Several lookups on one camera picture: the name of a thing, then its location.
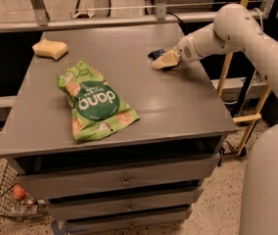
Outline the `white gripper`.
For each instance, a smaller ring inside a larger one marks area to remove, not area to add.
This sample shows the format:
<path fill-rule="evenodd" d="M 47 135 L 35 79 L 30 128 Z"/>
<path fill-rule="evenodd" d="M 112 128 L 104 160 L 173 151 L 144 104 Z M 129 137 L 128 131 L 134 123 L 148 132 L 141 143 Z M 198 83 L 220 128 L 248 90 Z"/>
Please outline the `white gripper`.
<path fill-rule="evenodd" d="M 193 37 L 191 35 L 182 37 L 172 50 L 153 60 L 153 68 L 155 70 L 172 69 L 179 64 L 180 60 L 187 63 L 196 61 L 197 52 L 194 48 Z"/>

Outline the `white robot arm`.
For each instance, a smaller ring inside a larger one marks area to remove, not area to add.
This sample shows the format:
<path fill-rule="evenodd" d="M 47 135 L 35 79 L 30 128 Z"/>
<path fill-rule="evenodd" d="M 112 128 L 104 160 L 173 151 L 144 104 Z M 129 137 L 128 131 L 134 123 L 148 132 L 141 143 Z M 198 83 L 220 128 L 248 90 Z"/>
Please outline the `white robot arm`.
<path fill-rule="evenodd" d="M 240 4 L 221 7 L 213 23 L 184 37 L 153 61 L 156 70 L 215 54 L 245 54 L 278 99 L 278 42 Z M 255 141 L 244 177 L 239 235 L 278 235 L 278 123 Z"/>

